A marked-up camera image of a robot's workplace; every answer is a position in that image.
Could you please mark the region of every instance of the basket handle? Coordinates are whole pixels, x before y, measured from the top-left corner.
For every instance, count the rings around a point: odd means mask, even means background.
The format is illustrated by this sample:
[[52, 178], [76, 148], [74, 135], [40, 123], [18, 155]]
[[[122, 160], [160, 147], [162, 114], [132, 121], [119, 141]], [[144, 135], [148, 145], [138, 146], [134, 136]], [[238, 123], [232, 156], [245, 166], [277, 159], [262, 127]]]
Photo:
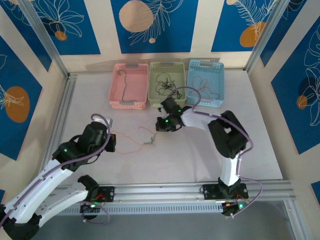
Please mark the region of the basket handle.
[[135, 105], [135, 101], [120, 101], [121, 105]]
[[162, 67], [172, 68], [175, 65], [175, 63], [171, 61], [163, 61], [163, 62], [160, 62], [160, 65]]
[[212, 67], [215, 63], [213, 61], [200, 61], [200, 66], [204, 67]]
[[208, 102], [208, 103], [213, 102], [213, 100], [209, 99], [209, 98], [201, 98], [200, 100], [203, 102]]
[[138, 69], [139, 68], [139, 64], [138, 63], [126, 63], [125, 67], [127, 69]]

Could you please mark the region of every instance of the plastic basket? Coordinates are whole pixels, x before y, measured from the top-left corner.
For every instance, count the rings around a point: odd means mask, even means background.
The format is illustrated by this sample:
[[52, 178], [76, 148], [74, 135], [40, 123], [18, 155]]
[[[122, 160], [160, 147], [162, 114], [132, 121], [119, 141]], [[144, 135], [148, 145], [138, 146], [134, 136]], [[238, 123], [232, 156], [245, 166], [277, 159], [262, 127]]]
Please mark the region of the plastic basket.
[[109, 103], [114, 109], [144, 109], [148, 96], [148, 64], [114, 65]]
[[[198, 105], [218, 108], [225, 99], [224, 64], [191, 60], [188, 71], [187, 86], [197, 89], [201, 94]], [[196, 104], [199, 95], [192, 89], [186, 91], [186, 103]]]
[[[151, 62], [149, 69], [148, 100], [151, 107], [161, 107], [161, 102], [175, 88], [186, 86], [183, 62]], [[186, 104], [186, 89], [179, 89], [172, 97], [183, 107]]]

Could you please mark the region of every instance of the orange circle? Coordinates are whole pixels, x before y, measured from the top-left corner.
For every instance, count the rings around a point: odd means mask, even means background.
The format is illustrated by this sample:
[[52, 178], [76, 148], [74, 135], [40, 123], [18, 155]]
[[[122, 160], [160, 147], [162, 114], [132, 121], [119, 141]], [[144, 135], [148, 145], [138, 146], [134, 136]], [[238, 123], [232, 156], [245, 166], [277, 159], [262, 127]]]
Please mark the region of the orange circle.
[[67, 35], [63, 31], [56, 31], [54, 36], [60, 41], [67, 40]]
[[305, 109], [306, 106], [308, 105], [307, 97], [304, 95], [299, 96], [298, 99], [296, 100], [296, 104], [298, 108], [300, 108], [301, 110]]
[[258, 37], [262, 33], [266, 23], [261, 21], [256, 24], [247, 27], [240, 36], [240, 44], [242, 47], [251, 48], [254, 47], [257, 43]]
[[[12, 97], [14, 97], [19, 104], [15, 103]], [[4, 98], [9, 101], [4, 106], [8, 117], [16, 123], [23, 123], [27, 119], [30, 110], [28, 93], [20, 86], [12, 86], [6, 91]]]
[[155, 42], [156, 42], [155, 38], [152, 37], [152, 38], [149, 39], [149, 43], [154, 44]]

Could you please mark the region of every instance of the white table surface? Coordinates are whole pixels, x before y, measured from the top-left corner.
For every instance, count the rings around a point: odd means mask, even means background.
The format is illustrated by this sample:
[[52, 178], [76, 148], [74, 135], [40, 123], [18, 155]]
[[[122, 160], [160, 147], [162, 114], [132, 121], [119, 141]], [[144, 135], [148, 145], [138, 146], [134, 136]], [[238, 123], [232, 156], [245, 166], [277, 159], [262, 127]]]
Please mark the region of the white table surface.
[[[93, 113], [112, 118], [112, 130], [122, 132], [137, 142], [150, 140], [152, 134], [139, 127], [155, 132], [160, 113], [149, 104], [144, 110], [113, 109], [108, 103], [111, 80], [111, 72], [78, 75], [63, 134], [64, 142], [81, 134], [91, 122]], [[246, 71], [225, 70], [225, 100], [220, 108], [198, 106], [196, 109], [213, 114], [231, 110], [250, 135], [254, 149], [243, 156], [242, 176], [258, 180], [283, 178]], [[116, 137], [116, 149], [120, 152], [140, 148], [121, 134]], [[82, 175], [90, 175], [99, 184], [218, 180], [221, 155], [209, 132], [193, 127], [183, 127], [177, 132], [158, 132], [154, 144], [146, 145], [138, 153], [126, 155], [104, 152], [94, 164], [80, 167], [62, 184], [73, 184]]]

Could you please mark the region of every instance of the beige circle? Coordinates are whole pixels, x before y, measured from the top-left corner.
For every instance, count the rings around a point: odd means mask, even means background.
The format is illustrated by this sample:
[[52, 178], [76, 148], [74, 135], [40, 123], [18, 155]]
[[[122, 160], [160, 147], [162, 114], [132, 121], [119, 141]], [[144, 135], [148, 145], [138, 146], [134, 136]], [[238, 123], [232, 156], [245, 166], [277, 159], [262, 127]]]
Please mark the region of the beige circle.
[[124, 29], [138, 33], [150, 28], [154, 22], [154, 15], [144, 2], [131, 0], [121, 8], [119, 19]]
[[228, 4], [228, 5], [233, 5], [236, 2], [238, 2], [238, 0], [226, 0], [226, 4]]
[[19, 5], [18, 1], [17, 0], [8, 0], [9, 2], [15, 4], [15, 5]]
[[153, 37], [149, 39], [149, 43], [154, 44], [156, 42], [156, 39], [154, 39]]

